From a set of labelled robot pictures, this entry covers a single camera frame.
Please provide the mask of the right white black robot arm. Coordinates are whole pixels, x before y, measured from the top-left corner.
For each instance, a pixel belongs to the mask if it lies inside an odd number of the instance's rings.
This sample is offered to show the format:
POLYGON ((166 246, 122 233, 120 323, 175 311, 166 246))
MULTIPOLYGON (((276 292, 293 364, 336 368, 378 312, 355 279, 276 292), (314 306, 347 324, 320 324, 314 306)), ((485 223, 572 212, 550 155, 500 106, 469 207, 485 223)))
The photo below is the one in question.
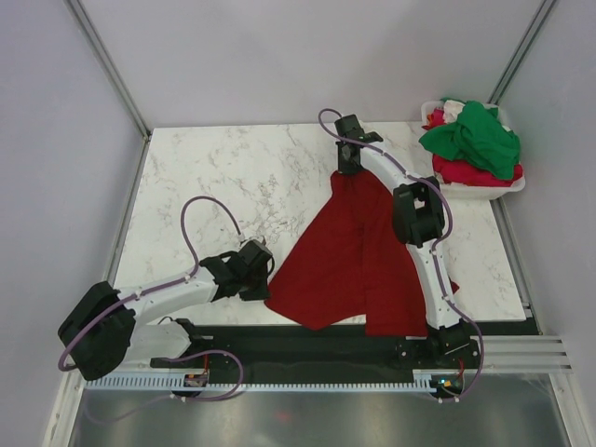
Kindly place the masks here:
POLYGON ((454 303, 443 240, 453 230, 453 213, 438 180, 406 169, 375 131, 367 132, 355 115, 340 115, 334 122, 338 168, 343 174, 369 171, 392 194, 392 227, 408 250, 421 285, 428 327, 427 355, 437 366, 458 357, 483 360, 483 341, 474 342, 465 325, 481 336, 476 323, 454 303))

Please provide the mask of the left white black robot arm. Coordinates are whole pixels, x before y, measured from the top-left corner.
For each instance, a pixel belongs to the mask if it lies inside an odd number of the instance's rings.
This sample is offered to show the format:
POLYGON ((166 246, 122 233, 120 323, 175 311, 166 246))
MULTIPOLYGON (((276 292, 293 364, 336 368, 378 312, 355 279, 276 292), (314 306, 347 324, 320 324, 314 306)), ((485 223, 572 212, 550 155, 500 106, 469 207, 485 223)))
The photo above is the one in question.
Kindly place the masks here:
POLYGON ((88 381, 101 379, 123 362, 133 333, 158 318, 234 296, 264 301, 274 266, 273 253, 250 239, 239 251, 205 258, 191 272, 163 283, 123 290, 96 283, 58 329, 64 345, 59 369, 77 370, 88 381))

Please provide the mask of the dark red t shirt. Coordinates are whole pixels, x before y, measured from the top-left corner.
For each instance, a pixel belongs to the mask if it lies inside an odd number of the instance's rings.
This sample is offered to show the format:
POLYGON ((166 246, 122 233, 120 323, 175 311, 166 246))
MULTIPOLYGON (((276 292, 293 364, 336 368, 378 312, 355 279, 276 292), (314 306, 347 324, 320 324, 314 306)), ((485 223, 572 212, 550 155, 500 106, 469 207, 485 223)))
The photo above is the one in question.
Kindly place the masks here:
POLYGON ((392 228, 392 195, 368 171, 334 172, 332 196, 269 284, 266 306, 309 330, 363 316, 368 336, 425 337, 410 253, 392 228))

